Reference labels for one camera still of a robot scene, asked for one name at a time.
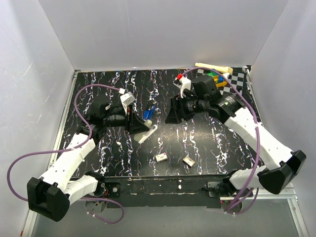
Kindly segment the white beige stapler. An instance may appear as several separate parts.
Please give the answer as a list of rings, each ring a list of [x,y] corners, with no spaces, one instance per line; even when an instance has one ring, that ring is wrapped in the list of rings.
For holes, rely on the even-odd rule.
[[[144,143],[158,129],[158,126],[153,124],[150,119],[145,120],[145,126],[149,129],[148,131],[140,132],[134,135],[134,140],[138,144]]]

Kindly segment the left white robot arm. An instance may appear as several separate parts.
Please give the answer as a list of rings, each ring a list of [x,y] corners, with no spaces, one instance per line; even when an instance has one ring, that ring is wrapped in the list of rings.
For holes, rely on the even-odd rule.
[[[105,136],[108,127],[124,127],[139,144],[158,128],[151,120],[137,116],[131,105],[112,106],[110,102],[91,105],[84,118],[88,124],[81,123],[69,144],[72,150],[63,152],[40,178],[31,178],[27,183],[29,209],[56,222],[82,197],[102,198],[109,193],[104,177],[91,171],[70,182],[75,170]]]

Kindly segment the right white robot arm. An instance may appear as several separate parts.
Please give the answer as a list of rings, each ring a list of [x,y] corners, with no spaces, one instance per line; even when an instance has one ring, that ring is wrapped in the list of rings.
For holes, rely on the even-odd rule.
[[[255,171],[234,170],[213,187],[213,191],[235,196],[240,191],[263,188],[277,195],[299,173],[306,155],[301,150],[292,151],[255,122],[256,115],[241,98],[235,94],[221,94],[212,77],[202,75],[189,80],[179,74],[173,83],[180,93],[170,99],[166,124],[180,124],[196,114],[207,112],[232,129],[252,149],[259,149],[257,155],[263,166],[256,167]]]

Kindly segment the blue black stapler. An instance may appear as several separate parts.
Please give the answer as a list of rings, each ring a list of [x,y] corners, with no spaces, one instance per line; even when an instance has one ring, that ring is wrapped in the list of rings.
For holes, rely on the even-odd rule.
[[[150,120],[155,110],[155,106],[147,106],[143,114],[143,120]]]

